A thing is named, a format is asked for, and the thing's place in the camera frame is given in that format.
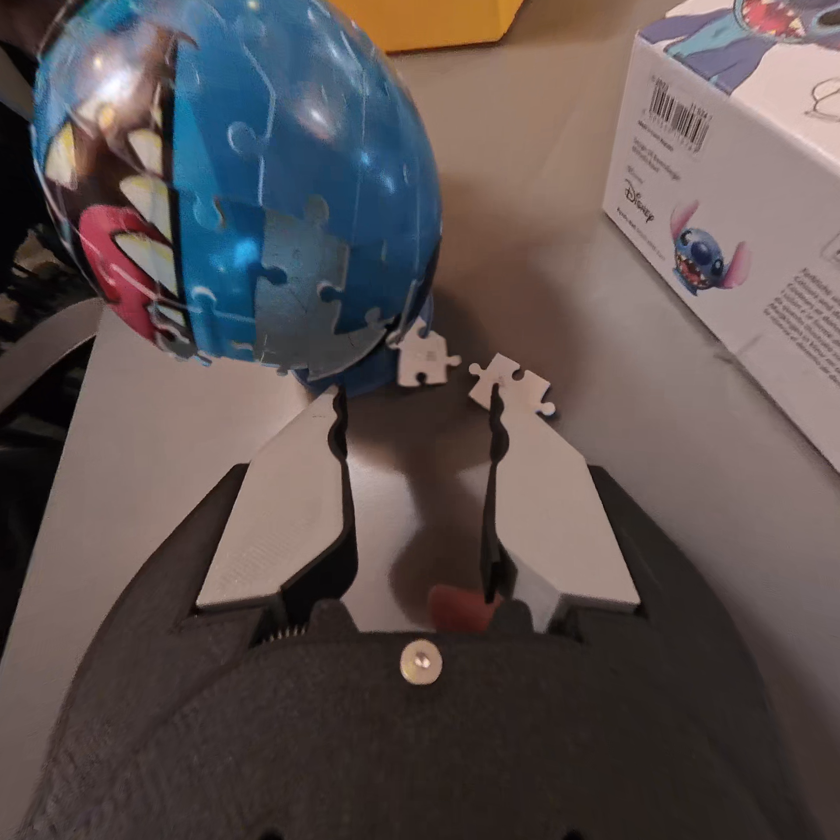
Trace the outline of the printed cardboard puzzle box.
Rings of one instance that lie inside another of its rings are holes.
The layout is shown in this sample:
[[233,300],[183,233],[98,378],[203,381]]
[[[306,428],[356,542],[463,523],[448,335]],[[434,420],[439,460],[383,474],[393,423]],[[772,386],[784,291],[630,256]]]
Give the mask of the printed cardboard puzzle box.
[[683,2],[635,35],[603,209],[839,467],[839,2]]

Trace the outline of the blue puzzle ball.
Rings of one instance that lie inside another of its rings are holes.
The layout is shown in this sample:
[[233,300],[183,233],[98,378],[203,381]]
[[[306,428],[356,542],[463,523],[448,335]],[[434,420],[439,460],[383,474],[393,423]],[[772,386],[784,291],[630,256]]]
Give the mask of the blue puzzle ball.
[[64,2],[31,135],[62,244],[170,356],[320,380],[430,322],[432,145],[329,2]]

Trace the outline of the person's right hand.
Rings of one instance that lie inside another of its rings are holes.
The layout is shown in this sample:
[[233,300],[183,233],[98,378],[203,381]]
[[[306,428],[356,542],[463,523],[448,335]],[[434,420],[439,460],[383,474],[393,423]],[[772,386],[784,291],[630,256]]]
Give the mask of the person's right hand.
[[487,602],[482,591],[436,584],[428,593],[427,611],[439,634],[481,634],[491,622],[499,601]]

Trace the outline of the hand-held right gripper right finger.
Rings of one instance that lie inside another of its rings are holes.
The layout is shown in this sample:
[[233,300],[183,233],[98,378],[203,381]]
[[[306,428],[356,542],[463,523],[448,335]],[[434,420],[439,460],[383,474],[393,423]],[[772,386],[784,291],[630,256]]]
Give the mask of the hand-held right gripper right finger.
[[511,388],[491,388],[489,419],[485,603],[525,604],[539,633],[578,607],[633,614],[641,598],[585,457]]

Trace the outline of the white puzzle piece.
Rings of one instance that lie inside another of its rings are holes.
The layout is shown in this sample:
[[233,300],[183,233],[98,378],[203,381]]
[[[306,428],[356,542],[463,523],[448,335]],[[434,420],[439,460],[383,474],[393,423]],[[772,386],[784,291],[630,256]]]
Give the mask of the white puzzle piece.
[[449,369],[461,365],[461,357],[448,352],[445,337],[427,327],[421,319],[396,345],[396,384],[402,388],[443,385]]
[[556,414],[555,405],[544,399],[551,383],[532,371],[522,369],[518,362],[502,353],[496,353],[486,367],[481,367],[477,362],[471,363],[469,373],[476,378],[469,399],[487,411],[490,410],[491,395],[497,385],[505,401],[512,400],[543,417]]

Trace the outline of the yellow plastic bin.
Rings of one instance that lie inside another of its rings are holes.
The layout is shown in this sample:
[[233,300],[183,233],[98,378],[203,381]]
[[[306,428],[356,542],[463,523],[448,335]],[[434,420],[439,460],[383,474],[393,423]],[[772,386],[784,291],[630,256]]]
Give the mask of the yellow plastic bin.
[[498,42],[522,1],[334,1],[385,53]]

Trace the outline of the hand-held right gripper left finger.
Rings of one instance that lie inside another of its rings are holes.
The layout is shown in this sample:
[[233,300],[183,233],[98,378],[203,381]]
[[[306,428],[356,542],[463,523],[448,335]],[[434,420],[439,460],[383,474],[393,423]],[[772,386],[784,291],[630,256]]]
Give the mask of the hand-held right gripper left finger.
[[347,399],[332,386],[258,451],[224,526],[201,610],[340,599],[358,571]]

